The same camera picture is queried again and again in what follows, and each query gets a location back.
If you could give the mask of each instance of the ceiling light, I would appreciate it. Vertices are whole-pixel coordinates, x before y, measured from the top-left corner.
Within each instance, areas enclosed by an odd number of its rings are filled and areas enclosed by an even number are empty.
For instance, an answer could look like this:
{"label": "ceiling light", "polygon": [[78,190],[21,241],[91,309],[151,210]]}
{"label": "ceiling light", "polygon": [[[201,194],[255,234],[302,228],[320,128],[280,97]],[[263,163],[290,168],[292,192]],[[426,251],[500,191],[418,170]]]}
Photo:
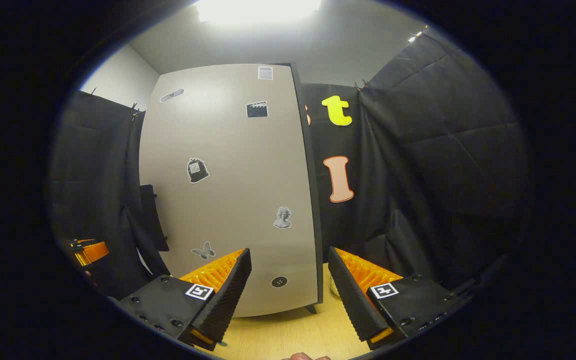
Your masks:
{"label": "ceiling light", "polygon": [[249,24],[290,21],[317,11],[322,0],[199,0],[199,21]]}

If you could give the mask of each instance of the butterfly sticker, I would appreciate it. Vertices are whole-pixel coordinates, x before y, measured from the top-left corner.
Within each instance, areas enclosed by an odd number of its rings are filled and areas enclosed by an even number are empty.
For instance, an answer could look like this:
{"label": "butterfly sticker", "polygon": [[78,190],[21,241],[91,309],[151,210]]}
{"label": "butterfly sticker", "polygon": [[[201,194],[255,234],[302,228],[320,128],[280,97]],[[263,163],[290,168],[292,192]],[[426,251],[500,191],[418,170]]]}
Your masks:
{"label": "butterfly sticker", "polygon": [[204,260],[208,260],[209,256],[215,256],[215,251],[212,248],[210,248],[210,241],[206,241],[205,243],[203,243],[203,250],[194,248],[190,251],[192,251],[194,254],[199,255],[199,257]]}

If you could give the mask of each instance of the round button sticker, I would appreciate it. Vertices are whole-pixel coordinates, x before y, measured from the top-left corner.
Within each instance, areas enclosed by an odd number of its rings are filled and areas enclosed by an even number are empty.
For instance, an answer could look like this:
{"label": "round button sticker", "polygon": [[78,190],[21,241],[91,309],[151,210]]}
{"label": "round button sticker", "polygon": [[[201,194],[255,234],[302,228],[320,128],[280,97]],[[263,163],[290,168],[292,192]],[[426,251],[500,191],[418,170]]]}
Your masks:
{"label": "round button sticker", "polygon": [[281,288],[288,283],[288,279],[284,276],[277,276],[275,277],[272,282],[270,283],[274,288]]}

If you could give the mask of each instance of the ceiling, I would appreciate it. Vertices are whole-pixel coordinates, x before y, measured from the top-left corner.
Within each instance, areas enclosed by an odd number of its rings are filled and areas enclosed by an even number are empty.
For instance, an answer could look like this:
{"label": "ceiling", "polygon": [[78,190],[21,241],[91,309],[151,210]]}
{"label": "ceiling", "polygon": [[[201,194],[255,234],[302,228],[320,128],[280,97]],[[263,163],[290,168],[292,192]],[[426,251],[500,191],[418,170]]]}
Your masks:
{"label": "ceiling", "polygon": [[322,0],[299,20],[230,25],[199,22],[196,6],[131,41],[158,73],[237,63],[297,64],[304,83],[351,86],[370,80],[425,23],[371,0]]}

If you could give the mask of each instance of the wooden table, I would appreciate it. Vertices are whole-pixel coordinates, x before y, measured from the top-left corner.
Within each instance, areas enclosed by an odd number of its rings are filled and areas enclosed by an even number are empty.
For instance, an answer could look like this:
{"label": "wooden table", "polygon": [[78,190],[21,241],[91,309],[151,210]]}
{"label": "wooden table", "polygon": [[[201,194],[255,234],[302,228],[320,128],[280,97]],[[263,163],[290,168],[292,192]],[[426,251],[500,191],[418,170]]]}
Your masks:
{"label": "wooden table", "polygon": [[328,264],[323,264],[323,271],[324,301],[315,305],[317,314],[301,307],[234,318],[223,338],[226,346],[218,344],[212,354],[227,360],[282,360],[294,353],[347,360],[368,353],[370,349],[359,341],[341,299],[330,290]]}

